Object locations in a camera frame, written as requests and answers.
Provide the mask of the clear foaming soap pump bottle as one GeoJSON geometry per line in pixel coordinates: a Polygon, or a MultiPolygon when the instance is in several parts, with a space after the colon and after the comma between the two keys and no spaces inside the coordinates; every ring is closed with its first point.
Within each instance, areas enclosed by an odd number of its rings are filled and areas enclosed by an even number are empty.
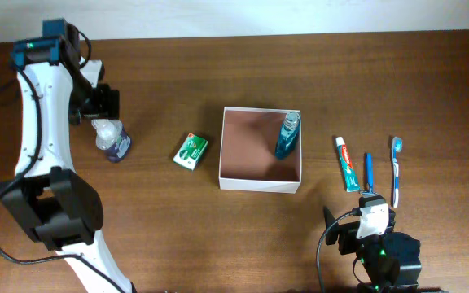
{"type": "Polygon", "coordinates": [[[96,131],[96,147],[103,151],[107,159],[119,163],[128,154],[132,144],[131,137],[119,120],[94,119],[91,124],[96,131]]]}

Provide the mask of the green white soap box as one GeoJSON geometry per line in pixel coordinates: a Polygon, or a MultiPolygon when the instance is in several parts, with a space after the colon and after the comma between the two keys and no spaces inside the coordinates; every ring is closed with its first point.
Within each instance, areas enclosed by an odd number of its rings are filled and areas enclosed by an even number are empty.
{"type": "Polygon", "coordinates": [[[203,153],[208,147],[208,140],[193,133],[188,133],[185,141],[173,157],[173,162],[179,166],[195,170],[203,153]]]}

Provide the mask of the teal mouthwash bottle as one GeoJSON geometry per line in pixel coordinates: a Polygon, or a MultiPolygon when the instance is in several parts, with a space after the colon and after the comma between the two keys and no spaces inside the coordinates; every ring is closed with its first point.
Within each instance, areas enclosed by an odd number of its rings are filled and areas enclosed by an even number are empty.
{"type": "Polygon", "coordinates": [[[300,131],[300,123],[300,112],[293,111],[285,115],[274,153],[278,159],[285,159],[295,149],[300,131]]]}

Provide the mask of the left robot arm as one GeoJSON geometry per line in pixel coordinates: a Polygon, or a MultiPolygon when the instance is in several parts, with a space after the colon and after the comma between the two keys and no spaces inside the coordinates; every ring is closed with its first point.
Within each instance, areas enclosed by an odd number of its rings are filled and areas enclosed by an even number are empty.
{"type": "Polygon", "coordinates": [[[11,52],[23,102],[15,176],[0,185],[0,202],[35,243],[66,260],[88,292],[134,292],[103,237],[99,193],[77,175],[71,125],[100,119],[117,126],[120,94],[103,83],[104,66],[82,56],[86,39],[65,19],[45,20],[42,35],[11,52]]]}

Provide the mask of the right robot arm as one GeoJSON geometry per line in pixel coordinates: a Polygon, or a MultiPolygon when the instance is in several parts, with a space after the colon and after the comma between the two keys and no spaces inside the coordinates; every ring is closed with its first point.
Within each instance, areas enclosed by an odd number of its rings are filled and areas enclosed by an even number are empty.
{"type": "Polygon", "coordinates": [[[421,242],[394,230],[396,213],[377,194],[362,195],[356,208],[334,217],[325,207],[326,228],[318,241],[316,266],[322,279],[320,249],[337,244],[342,256],[354,254],[353,264],[361,264],[369,278],[357,281],[358,292],[416,292],[422,271],[421,242]]]}

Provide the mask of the blue disposable razor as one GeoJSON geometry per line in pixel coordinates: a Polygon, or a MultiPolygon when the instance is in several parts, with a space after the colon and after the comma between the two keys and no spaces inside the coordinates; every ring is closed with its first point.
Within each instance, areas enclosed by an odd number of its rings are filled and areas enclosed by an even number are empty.
{"type": "Polygon", "coordinates": [[[372,197],[378,195],[374,189],[374,171],[373,171],[373,159],[371,153],[365,153],[365,179],[366,188],[361,192],[363,197],[372,197]]]}

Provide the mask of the green red toothpaste tube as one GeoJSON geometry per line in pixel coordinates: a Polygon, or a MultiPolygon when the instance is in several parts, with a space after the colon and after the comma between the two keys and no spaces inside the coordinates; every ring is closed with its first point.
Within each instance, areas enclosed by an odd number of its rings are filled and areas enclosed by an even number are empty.
{"type": "Polygon", "coordinates": [[[358,192],[361,186],[357,179],[357,174],[353,168],[348,148],[342,137],[335,138],[335,144],[340,158],[340,165],[344,177],[345,189],[347,192],[358,192]]]}

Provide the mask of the blue white toothbrush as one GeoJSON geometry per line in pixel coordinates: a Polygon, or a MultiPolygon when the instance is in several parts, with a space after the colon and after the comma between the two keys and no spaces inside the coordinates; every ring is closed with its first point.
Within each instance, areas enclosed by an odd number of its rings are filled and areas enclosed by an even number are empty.
{"type": "Polygon", "coordinates": [[[399,203],[399,164],[397,162],[397,154],[402,151],[402,139],[399,137],[392,138],[392,206],[398,207],[399,203]]]}

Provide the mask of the white open cardboard box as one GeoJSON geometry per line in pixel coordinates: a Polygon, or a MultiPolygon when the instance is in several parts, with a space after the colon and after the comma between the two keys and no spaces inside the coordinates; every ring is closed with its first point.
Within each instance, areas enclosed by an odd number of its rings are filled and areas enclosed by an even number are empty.
{"type": "Polygon", "coordinates": [[[280,130],[290,109],[225,107],[218,181],[222,190],[294,194],[302,181],[302,123],[296,145],[283,159],[275,156],[280,130]]]}

